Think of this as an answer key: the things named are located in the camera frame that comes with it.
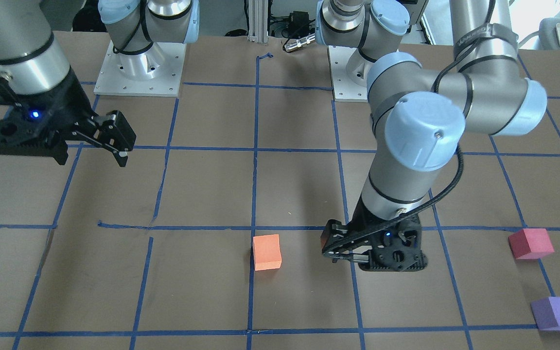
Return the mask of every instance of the block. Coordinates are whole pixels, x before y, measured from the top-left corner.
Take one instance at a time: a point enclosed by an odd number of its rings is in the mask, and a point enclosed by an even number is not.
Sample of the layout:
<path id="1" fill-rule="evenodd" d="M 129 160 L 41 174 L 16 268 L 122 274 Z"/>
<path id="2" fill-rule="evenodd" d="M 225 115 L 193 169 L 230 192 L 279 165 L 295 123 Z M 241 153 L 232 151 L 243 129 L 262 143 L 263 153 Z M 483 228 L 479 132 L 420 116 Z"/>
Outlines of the block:
<path id="1" fill-rule="evenodd" d="M 509 236 L 509 246 L 515 259 L 539 259 L 554 253 L 545 228 L 523 228 Z"/>
<path id="2" fill-rule="evenodd" d="M 280 236 L 255 236 L 253 242 L 254 270 L 271 270 L 280 268 L 282 255 L 280 254 Z"/>
<path id="3" fill-rule="evenodd" d="M 560 331 L 560 297 L 545 297 L 531 303 L 540 331 Z"/>

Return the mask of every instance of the white mounting plate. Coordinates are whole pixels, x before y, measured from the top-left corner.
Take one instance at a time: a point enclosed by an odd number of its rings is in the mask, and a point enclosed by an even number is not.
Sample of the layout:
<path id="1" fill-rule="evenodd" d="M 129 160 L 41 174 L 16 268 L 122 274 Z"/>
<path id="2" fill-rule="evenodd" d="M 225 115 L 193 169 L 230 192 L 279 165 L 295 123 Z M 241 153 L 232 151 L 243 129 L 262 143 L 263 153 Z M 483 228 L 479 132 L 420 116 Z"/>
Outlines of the white mounting plate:
<path id="1" fill-rule="evenodd" d="M 353 47 L 328 46 L 334 100 L 343 102 L 367 102 L 367 88 L 349 78 L 347 62 L 356 51 Z"/>
<path id="2" fill-rule="evenodd" d="M 164 51 L 172 69 L 168 70 L 168 74 L 150 80 L 133 80 L 120 72 L 120 60 L 113 53 L 113 44 L 110 42 L 101 72 L 96 78 L 94 93 L 112 96 L 177 97 L 187 45 L 173 42 L 158 42 L 156 45 Z"/>

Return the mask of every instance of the blue tape grid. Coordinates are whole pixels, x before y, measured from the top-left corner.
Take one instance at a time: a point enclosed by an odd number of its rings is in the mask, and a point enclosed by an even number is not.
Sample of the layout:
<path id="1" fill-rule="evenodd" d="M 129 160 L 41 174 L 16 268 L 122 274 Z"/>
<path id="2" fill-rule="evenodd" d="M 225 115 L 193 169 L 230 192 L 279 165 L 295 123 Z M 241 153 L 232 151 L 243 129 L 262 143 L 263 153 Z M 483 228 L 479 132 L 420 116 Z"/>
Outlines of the blue tape grid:
<path id="1" fill-rule="evenodd" d="M 262 86 L 260 85 L 260 60 L 266 57 L 273 57 L 270 53 L 264 55 L 262 57 L 256 58 L 256 84 L 255 85 L 247 85 L 247 84 L 207 84 L 207 83 L 194 83 L 194 82 L 184 82 L 185 85 L 191 86 L 220 86 L 220 87 L 245 87 L 245 88 L 255 88 L 256 89 L 256 109 L 255 109 L 255 147 L 254 148 L 223 148 L 223 147 L 188 147 L 188 146 L 171 146 L 171 137 L 173 136 L 175 119 L 177 114 L 177 107 L 178 107 L 178 99 L 175 101 L 174 113 L 173 113 L 173 121 L 171 124 L 171 129 L 169 133 L 169 139 L 166 146 L 136 146 L 138 149 L 165 149 L 165 166 L 167 166 L 167 162 L 169 160 L 169 151 L 172 149 L 190 149 L 190 150 L 200 150 L 200 151 L 253 151 L 255 152 L 254 156 L 254 171 L 253 171 L 253 204 L 252 204 L 252 224 L 249 227 L 219 227 L 219 226 L 121 226 L 121 225 L 112 225 L 112 224 L 105 224 L 99 222 L 98 225 L 103 228 L 139 228 L 143 230 L 251 230 L 251 235 L 255 234 L 256 230 L 322 230 L 323 227 L 318 226 L 299 226 L 299 227 L 283 227 L 283 226 L 256 226 L 256 219 L 255 219 L 255 209 L 256 209 L 256 161 L 258 152 L 315 152 L 315 153 L 334 153 L 336 152 L 338 155 L 338 166 L 340 172 L 340 182 L 341 182 L 341 189 L 342 189 L 342 196 L 343 196 L 343 204 L 345 210 L 345 221 L 349 220 L 349 211 L 347 208 L 347 197 L 345 192 L 345 183 L 344 183 L 344 172 L 342 168 L 342 154 L 343 153 L 375 153 L 372 149 L 341 149 L 340 148 L 340 139 L 338 135 L 338 123 L 336 121 L 336 111 L 335 111 L 335 104 L 332 102 L 332 113 L 333 113 L 333 120 L 334 120 L 334 127 L 335 127 L 335 137 L 336 137 L 336 149 L 279 149 L 279 148 L 258 148 L 258 95 L 261 88 L 280 88 L 280 89 L 300 89 L 300 90 L 308 90 L 308 89 L 320 89 L 325 91 L 331 91 L 332 89 L 329 87 L 284 87 L 284 86 Z M 527 76 L 530 78 L 530 75 L 527 71 L 522 58 L 520 57 L 520 62 L 523 66 L 523 69 L 526 71 Z M 95 82 L 81 82 L 84 85 L 93 85 Z M 560 97 L 548 97 L 549 99 L 560 100 Z M 98 103 L 99 97 L 97 96 L 95 102 L 93 104 L 93 108 L 96 108 L 96 104 Z M 560 137 L 560 130 L 554 118 L 552 117 L 551 113 L 548 111 L 548 116 L 553 124 L 555 130 L 557 131 Z M 520 216 L 520 221 L 522 222 L 522 228 L 526 228 L 527 225 L 524 222 L 522 211 L 520 206 L 517 202 L 515 197 L 515 191 L 513 190 L 513 186 L 508 179 L 507 171 L 502 163 L 501 156 L 507 157 L 558 157 L 560 158 L 560 154 L 534 154 L 534 153 L 500 153 L 496 148 L 496 144 L 493 140 L 491 140 L 492 145 L 494 147 L 494 153 L 480 153 L 480 152 L 467 152 L 465 155 L 470 156 L 496 156 L 498 161 L 502 167 L 504 172 L 504 177 L 507 180 L 507 185 L 509 186 L 509 190 L 511 191 L 511 195 L 514 199 L 516 204 L 516 208 L 518 209 L 518 214 Z M 58 205 L 58 209 L 56 211 L 55 218 L 53 220 L 53 224 L 51 225 L 16 225 L 16 224 L 0 224 L 0 228 L 36 228 L 36 229 L 53 229 L 56 227 L 59 215 L 61 213 L 66 194 L 69 190 L 70 182 L 72 180 L 73 174 L 76 169 L 77 162 L 79 160 L 79 156 L 82 152 L 83 148 L 92 147 L 91 145 L 87 144 L 72 144 L 69 147 L 77 148 L 75 161 L 73 162 L 73 166 L 69 173 L 69 178 L 67 179 L 67 183 L 64 188 L 64 192 L 62 193 L 62 197 L 60 199 L 60 203 Z M 154 217 L 158 214 L 158 209 L 160 206 L 160 197 L 162 193 L 162 186 L 165 180 L 165 169 L 162 175 L 162 182 L 160 189 L 157 193 L 157 202 L 156 208 L 154 212 Z M 448 253 L 448 249 L 446 246 L 446 242 L 444 239 L 444 230 L 506 230 L 510 232 L 515 232 L 520 229 L 520 227 L 484 227 L 484 226 L 442 226 L 439 222 L 438 213 L 436 208 L 434 209 L 434 217 L 436 219 L 436 226 L 435 227 L 425 227 L 425 230 L 437 230 L 438 234 L 440 235 L 440 239 L 442 241 L 442 245 L 444 248 L 445 256 L 447 258 L 447 264 L 449 266 L 449 273 L 451 275 L 451 279 L 453 282 L 455 296 L 457 298 L 458 307 L 460 308 L 460 316 L 462 318 L 462 326 L 444 326 L 444 327 L 400 327 L 400 328 L 365 328 L 362 325 L 362 315 L 360 310 L 360 298 L 358 295 L 357 290 L 357 282 L 356 282 L 356 274 L 355 274 L 355 266 L 351 264 L 351 277 L 352 283 L 355 293 L 355 303 L 356 303 L 356 316 L 358 317 L 358 328 L 328 328 L 328 329 L 282 329 L 282 330 L 253 330 L 252 329 L 252 316 L 253 316 L 253 288 L 254 288 L 254 279 L 253 279 L 253 262 L 251 261 L 251 272 L 250 272 L 250 280 L 249 280 L 249 292 L 248 292 L 248 324 L 246 330 L 193 330 L 193 331 L 143 331 L 139 332 L 137 327 L 139 325 L 140 320 L 140 313 L 142 308 L 142 302 L 144 298 L 144 290 L 146 288 L 146 279 L 147 279 L 147 272 L 148 266 L 150 262 L 152 246 L 153 246 L 153 238 L 149 239 L 149 246 L 147 251 L 146 263 L 144 266 L 144 275 L 142 276 L 142 284 L 140 286 L 140 297 L 138 299 L 138 307 L 136 310 L 136 318 L 134 321 L 134 327 L 131 332 L 25 332 L 24 326 L 25 322 L 27 321 L 27 317 L 29 315 L 29 310 L 31 308 L 31 304 L 35 295 L 35 291 L 38 285 L 38 281 L 40 279 L 40 273 L 42 272 L 42 267 L 38 268 L 36 273 L 34 283 L 32 285 L 27 304 L 25 306 L 24 314 L 22 320 L 20 322 L 19 328 L 17 332 L 0 332 L 0 337 L 14 337 L 14 345 L 13 349 L 18 348 L 18 342 L 20 341 L 21 337 L 45 337 L 45 336 L 130 336 L 131 337 L 131 349 L 134 348 L 135 339 L 138 336 L 202 336 L 202 335 L 225 335 L 225 336 L 247 336 L 247 348 L 248 350 L 251 348 L 251 336 L 253 334 L 317 334 L 317 333 L 357 333 L 360 335 L 360 345 L 361 349 L 365 349 L 365 342 L 364 342 L 364 334 L 365 333 L 399 333 L 399 332 L 452 332 L 452 331 L 463 331 L 466 334 L 466 338 L 468 341 L 469 348 L 472 349 L 472 341 L 470 338 L 469 331 L 488 331 L 488 330 L 531 330 L 536 329 L 536 324 L 493 324 L 493 325 L 479 325 L 479 326 L 469 326 L 465 321 L 465 314 L 463 310 L 463 305 L 461 302 L 461 298 L 458 292 L 457 283 L 455 281 L 453 266 L 451 264 L 451 259 Z M 548 230 L 552 231 L 560 231 L 560 227 L 551 227 L 547 228 Z M 539 261 L 540 269 L 542 271 L 542 275 L 546 281 L 547 288 L 552 296 L 555 295 L 552 284 L 547 276 L 546 269 L 542 263 Z"/>

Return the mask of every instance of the purple cube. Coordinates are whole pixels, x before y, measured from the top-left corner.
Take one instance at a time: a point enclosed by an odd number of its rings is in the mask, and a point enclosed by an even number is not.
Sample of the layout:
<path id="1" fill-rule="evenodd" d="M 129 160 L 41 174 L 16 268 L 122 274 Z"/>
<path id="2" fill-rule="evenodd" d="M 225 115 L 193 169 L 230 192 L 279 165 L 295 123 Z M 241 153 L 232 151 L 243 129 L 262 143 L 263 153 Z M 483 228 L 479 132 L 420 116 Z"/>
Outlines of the purple cube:
<path id="1" fill-rule="evenodd" d="M 560 297 L 545 297 L 531 303 L 533 316 L 541 331 L 560 331 Z"/>

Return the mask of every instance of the orange block behind gripper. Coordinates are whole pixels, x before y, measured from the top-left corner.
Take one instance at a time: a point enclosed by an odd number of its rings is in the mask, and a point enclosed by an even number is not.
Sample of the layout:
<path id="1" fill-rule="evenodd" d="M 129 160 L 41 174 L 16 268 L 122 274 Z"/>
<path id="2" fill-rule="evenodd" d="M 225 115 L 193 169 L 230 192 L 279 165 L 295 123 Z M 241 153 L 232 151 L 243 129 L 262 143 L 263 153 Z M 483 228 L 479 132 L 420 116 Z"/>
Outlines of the orange block behind gripper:
<path id="1" fill-rule="evenodd" d="M 255 271 L 280 268 L 282 255 L 280 255 L 279 235 L 255 236 L 252 246 Z"/>

